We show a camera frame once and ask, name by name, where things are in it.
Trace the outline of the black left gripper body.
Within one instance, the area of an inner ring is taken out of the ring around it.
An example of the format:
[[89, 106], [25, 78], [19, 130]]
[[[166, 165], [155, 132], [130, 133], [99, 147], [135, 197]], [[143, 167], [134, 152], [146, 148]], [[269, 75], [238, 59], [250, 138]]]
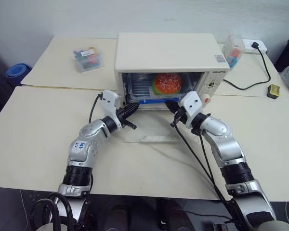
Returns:
[[117, 118], [119, 119], [119, 122], [121, 123], [122, 127], [128, 126], [128, 127], [132, 128], [132, 129], [136, 129], [137, 128], [137, 126], [135, 124], [133, 124], [132, 122], [127, 120], [127, 118], [130, 117], [130, 116], [125, 116], [124, 108], [119, 108], [116, 111], [116, 115], [117, 115]]

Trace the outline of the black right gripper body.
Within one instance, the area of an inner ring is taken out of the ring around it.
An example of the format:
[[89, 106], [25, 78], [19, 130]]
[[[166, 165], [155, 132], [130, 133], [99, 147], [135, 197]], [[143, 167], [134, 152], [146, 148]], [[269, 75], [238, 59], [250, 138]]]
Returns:
[[184, 125], [187, 122], [187, 115], [186, 115], [186, 110], [183, 107], [178, 107], [176, 109], [172, 108], [170, 109], [172, 113], [174, 113], [174, 119], [173, 122], [171, 123], [171, 127], [175, 127], [177, 123], [181, 122]]

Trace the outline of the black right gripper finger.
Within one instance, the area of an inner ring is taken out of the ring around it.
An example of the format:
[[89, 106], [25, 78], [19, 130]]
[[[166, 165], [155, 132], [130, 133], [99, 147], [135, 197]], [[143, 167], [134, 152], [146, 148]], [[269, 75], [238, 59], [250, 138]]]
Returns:
[[173, 114], [177, 113], [180, 109], [180, 106], [175, 101], [165, 101], [165, 105]]

